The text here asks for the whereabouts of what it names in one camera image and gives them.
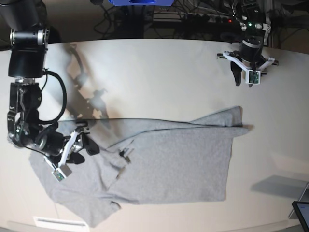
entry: white table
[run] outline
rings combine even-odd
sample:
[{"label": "white table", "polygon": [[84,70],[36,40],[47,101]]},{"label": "white table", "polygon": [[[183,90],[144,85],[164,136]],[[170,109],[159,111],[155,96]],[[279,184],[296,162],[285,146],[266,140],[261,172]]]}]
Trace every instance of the white table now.
[{"label": "white table", "polygon": [[[235,86],[227,60],[216,53],[237,45],[186,40],[113,40],[80,42],[77,52],[86,83],[78,90],[80,68],[64,45],[50,45],[45,66],[57,72],[68,89],[68,109],[90,118],[85,98],[105,89],[104,103],[91,101],[109,118],[159,118],[189,121],[240,105],[243,123],[252,130],[233,142],[226,201],[175,205],[122,205],[123,209],[92,231],[215,232],[241,228],[273,231],[286,221],[293,201],[309,180],[309,56],[264,49],[279,60],[259,86]],[[29,163],[27,150],[6,140],[10,53],[0,53],[0,226],[7,221],[33,224],[32,216],[79,218],[47,197]],[[49,77],[43,92],[42,119],[56,116],[61,89]],[[68,118],[67,111],[63,119]]]}]

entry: grey t-shirt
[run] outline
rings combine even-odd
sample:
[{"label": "grey t-shirt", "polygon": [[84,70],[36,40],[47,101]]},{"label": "grey t-shirt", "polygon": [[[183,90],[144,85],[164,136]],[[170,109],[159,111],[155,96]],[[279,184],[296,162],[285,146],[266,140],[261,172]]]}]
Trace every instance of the grey t-shirt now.
[{"label": "grey t-shirt", "polygon": [[[48,196],[90,227],[117,211],[118,203],[160,204],[224,201],[233,138],[248,132],[235,107],[190,123],[156,119],[92,120],[90,137],[100,154],[68,164],[57,182],[39,153],[30,163]],[[68,135],[73,121],[59,124]],[[125,150],[125,157],[119,151]]]}]

